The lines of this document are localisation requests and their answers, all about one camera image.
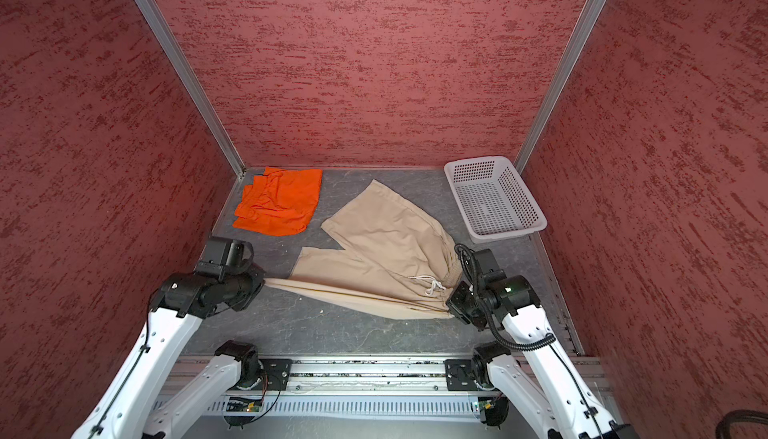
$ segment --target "laundry basket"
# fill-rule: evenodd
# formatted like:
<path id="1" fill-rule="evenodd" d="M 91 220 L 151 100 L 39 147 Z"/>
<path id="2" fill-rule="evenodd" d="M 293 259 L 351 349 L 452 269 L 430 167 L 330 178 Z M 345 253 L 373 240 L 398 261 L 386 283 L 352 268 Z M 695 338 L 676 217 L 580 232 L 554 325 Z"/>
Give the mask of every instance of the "laundry basket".
<path id="1" fill-rule="evenodd" d="M 444 168 L 475 244 L 531 234 L 547 219 L 509 159 L 466 158 Z"/>

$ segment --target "mounting plate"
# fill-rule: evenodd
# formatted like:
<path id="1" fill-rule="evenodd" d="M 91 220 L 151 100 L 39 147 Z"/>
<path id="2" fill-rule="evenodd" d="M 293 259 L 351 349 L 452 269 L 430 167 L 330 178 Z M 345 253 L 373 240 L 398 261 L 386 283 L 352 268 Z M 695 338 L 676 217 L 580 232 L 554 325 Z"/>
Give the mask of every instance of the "mounting plate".
<path id="1" fill-rule="evenodd" d="M 290 379 L 291 359 L 261 359 L 261 364 L 266 371 L 269 382 L 266 385 L 268 391 L 284 391 Z"/>
<path id="2" fill-rule="evenodd" d="M 470 359 L 446 359 L 446 384 L 449 391 L 477 391 L 475 380 L 469 376 Z"/>

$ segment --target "gray floor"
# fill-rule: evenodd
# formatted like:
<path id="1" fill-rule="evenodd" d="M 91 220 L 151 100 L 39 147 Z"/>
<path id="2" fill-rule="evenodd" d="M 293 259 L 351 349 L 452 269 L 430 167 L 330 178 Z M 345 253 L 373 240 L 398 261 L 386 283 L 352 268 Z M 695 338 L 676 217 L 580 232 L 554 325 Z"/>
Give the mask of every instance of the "gray floor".
<path id="1" fill-rule="evenodd" d="M 255 173 L 238 184 L 226 204 L 214 233 L 240 239 L 254 246 L 255 262 L 267 274 L 287 278 L 302 246 L 340 249 L 320 229 L 320 224 L 362 192 L 371 180 L 386 184 L 436 218 L 454 238 L 473 247 L 466 226 L 442 170 L 330 169 L 323 173 L 320 203 L 310 227 L 301 234 L 272 237 L 233 228 L 234 210 L 243 184 L 251 184 Z M 557 306 L 528 237 L 492 242 L 489 247 L 508 275 L 525 276 L 542 299 L 555 334 L 566 349 L 571 341 L 565 327 L 556 324 Z M 261 354 L 389 354 L 461 353 L 490 341 L 458 319 L 397 321 L 384 319 L 287 291 L 264 288 L 250 307 L 241 312 L 225 311 L 207 319 L 184 350 L 186 354 L 210 354 L 228 339 L 248 341 Z"/>

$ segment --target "black motor joint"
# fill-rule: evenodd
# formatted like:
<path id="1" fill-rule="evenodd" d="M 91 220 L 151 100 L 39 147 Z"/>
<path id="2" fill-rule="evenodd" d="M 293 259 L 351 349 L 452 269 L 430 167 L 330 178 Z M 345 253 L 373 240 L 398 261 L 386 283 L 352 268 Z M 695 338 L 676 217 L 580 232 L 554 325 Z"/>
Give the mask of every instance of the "black motor joint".
<path id="1" fill-rule="evenodd" d="M 201 319 L 216 314 L 221 303 L 242 311 L 264 286 L 264 270 L 253 260 L 250 243 L 212 237 L 194 271 L 170 275 L 152 299 L 150 309 L 172 309 L 180 318 L 192 314 Z"/>
<path id="2" fill-rule="evenodd" d="M 488 342 L 477 346 L 472 352 L 472 365 L 469 368 L 470 377 L 484 389 L 494 388 L 491 378 L 488 376 L 488 365 L 495 357 L 509 354 L 510 350 L 498 342 Z"/>
<path id="3" fill-rule="evenodd" d="M 504 269 L 498 266 L 491 249 L 473 252 L 472 256 L 462 258 L 462 261 L 475 261 L 481 293 L 472 293 L 469 281 L 473 278 L 461 281 L 446 302 L 454 316 L 482 331 L 488 327 L 488 319 L 476 301 L 484 301 L 499 322 L 507 314 L 517 315 L 517 310 L 525 306 L 541 307 L 542 302 L 528 280 L 521 275 L 508 278 Z"/>
<path id="4" fill-rule="evenodd" d="M 251 389 L 259 379 L 264 379 L 264 368 L 256 353 L 256 346 L 252 344 L 227 341 L 216 349 L 214 355 L 228 355 L 240 362 L 240 380 L 235 384 L 239 389 Z"/>

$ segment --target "textured red wall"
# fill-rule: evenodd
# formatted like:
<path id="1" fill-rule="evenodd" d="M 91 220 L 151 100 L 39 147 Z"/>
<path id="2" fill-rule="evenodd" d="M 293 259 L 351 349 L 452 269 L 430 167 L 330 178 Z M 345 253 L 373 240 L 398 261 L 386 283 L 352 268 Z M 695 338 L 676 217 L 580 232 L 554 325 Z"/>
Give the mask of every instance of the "textured red wall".
<path id="1" fill-rule="evenodd" d="M 157 0 L 247 165 L 514 157 L 584 0 Z"/>
<path id="2" fill-rule="evenodd" d="M 132 0 L 0 0 L 0 431 L 69 437 L 233 179 Z"/>
<path id="3" fill-rule="evenodd" d="M 767 72 L 768 0 L 608 0 L 525 171 L 642 437 L 768 411 Z"/>

